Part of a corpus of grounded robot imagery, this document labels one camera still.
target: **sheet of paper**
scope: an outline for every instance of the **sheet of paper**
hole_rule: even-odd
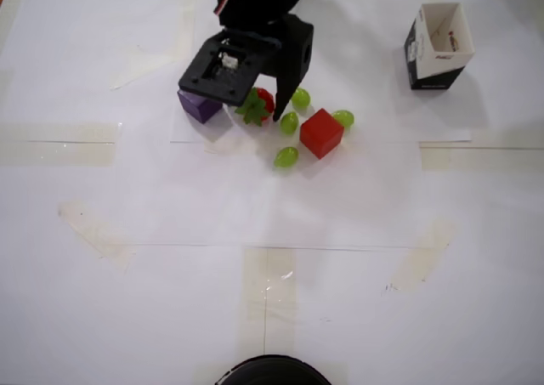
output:
[[[544,134],[544,35],[527,0],[445,1],[462,2],[476,48],[459,76],[473,100],[467,120],[494,144],[527,138],[544,148],[535,136]]]
[[[425,96],[409,88],[402,46],[417,10],[425,0],[301,0],[293,10],[314,24],[314,46],[302,87],[312,96],[306,116],[323,107],[355,114],[353,139],[358,141],[460,141],[470,139],[468,126],[450,116],[466,109],[463,90],[441,104],[428,106]],[[217,0],[196,0],[195,54],[201,44],[220,31],[213,14]],[[260,76],[257,86],[275,91],[275,81]],[[207,134],[183,109],[176,108],[173,141],[217,141],[238,137],[228,120],[210,121],[218,127]]]
[[[0,122],[135,124],[171,112],[192,2],[21,0],[0,56],[11,72]]]
[[[288,145],[297,165],[273,168]],[[345,140],[321,161],[293,139],[170,144],[152,173],[116,178],[93,203],[140,244],[413,247],[432,215],[419,160],[411,144]]]

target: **tape strip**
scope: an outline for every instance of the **tape strip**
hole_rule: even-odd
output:
[[[127,246],[126,238],[121,237],[84,203],[72,201],[60,204],[59,216],[102,257],[122,272],[127,270],[133,252]]]
[[[0,166],[108,167],[115,144],[0,142]]]
[[[420,148],[424,171],[544,173],[544,150]]]
[[[115,143],[122,123],[0,123],[0,141]]]
[[[266,316],[266,249],[244,248],[242,301],[240,310],[238,360],[264,354]]]
[[[544,150],[544,127],[533,126],[519,131],[492,132],[473,130],[471,141],[451,143],[422,142],[421,148],[451,149],[512,149],[512,150]]]
[[[408,291],[425,282],[438,264],[455,234],[455,226],[437,219],[429,231],[417,242],[394,273],[386,290]]]
[[[294,355],[297,324],[296,253],[267,249],[266,354]]]

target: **open box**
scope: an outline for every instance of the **open box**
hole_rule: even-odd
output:
[[[423,4],[405,42],[412,89],[448,89],[474,55],[460,3]]]

